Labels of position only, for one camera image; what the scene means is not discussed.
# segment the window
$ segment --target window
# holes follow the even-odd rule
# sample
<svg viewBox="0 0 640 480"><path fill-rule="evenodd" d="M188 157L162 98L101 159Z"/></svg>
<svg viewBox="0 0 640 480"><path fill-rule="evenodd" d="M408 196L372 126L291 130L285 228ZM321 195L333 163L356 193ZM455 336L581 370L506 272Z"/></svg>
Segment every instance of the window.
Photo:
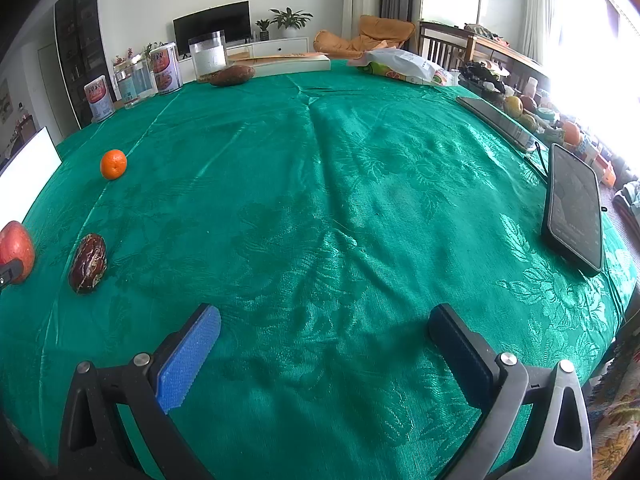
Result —
<svg viewBox="0 0 640 480"><path fill-rule="evenodd" d="M552 99L565 113L640 169L640 86L630 70L633 46L619 38L620 15L608 0L564 0L552 58Z"/></svg>

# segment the tv screen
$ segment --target tv screen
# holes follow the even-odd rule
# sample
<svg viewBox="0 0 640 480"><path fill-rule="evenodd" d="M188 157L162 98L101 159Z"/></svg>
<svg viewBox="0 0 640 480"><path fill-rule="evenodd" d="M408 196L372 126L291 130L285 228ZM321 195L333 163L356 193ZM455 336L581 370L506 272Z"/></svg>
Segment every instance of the tv screen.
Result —
<svg viewBox="0 0 640 480"><path fill-rule="evenodd" d="M238 2L222 7L194 12L174 20L175 43L178 54L189 53L189 40L203 34L225 31L225 41L251 39L249 2Z"/></svg>

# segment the orange armchair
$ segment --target orange armchair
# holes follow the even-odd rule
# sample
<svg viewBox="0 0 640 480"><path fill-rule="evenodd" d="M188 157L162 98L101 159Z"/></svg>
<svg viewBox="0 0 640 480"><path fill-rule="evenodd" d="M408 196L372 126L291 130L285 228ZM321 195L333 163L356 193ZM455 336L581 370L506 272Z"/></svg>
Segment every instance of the orange armchair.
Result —
<svg viewBox="0 0 640 480"><path fill-rule="evenodd" d="M314 49L333 58L355 58L367 50L399 48L414 32L415 25L411 22L363 14L357 38L344 40L328 30L321 30L314 39Z"/></svg>

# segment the black cabinet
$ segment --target black cabinet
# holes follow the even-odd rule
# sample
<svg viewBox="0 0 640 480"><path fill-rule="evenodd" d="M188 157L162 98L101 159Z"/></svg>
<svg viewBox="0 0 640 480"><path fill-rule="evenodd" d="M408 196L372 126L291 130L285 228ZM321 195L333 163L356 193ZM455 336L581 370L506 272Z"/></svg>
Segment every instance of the black cabinet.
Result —
<svg viewBox="0 0 640 480"><path fill-rule="evenodd" d="M66 90L81 128L91 124L92 114L84 86L105 76L111 99L111 86L102 48L98 0L58 0L55 6L56 41Z"/></svg>

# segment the phone screen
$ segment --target phone screen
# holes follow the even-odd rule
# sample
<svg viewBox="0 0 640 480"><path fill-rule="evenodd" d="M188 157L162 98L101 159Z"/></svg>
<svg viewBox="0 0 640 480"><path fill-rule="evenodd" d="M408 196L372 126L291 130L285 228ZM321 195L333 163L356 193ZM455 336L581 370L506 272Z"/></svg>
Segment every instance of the phone screen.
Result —
<svg viewBox="0 0 640 480"><path fill-rule="evenodd" d="M476 115L488 122L498 130L498 132L510 137L517 145L525 148L527 151L533 150L534 139L529 132L518 124L515 124L510 118L487 101L473 97L459 97L458 99L468 108L472 108L472 111L475 112Z"/></svg>
<svg viewBox="0 0 640 480"><path fill-rule="evenodd" d="M597 269L602 265L602 219L593 170L558 146L551 150L549 230Z"/></svg>

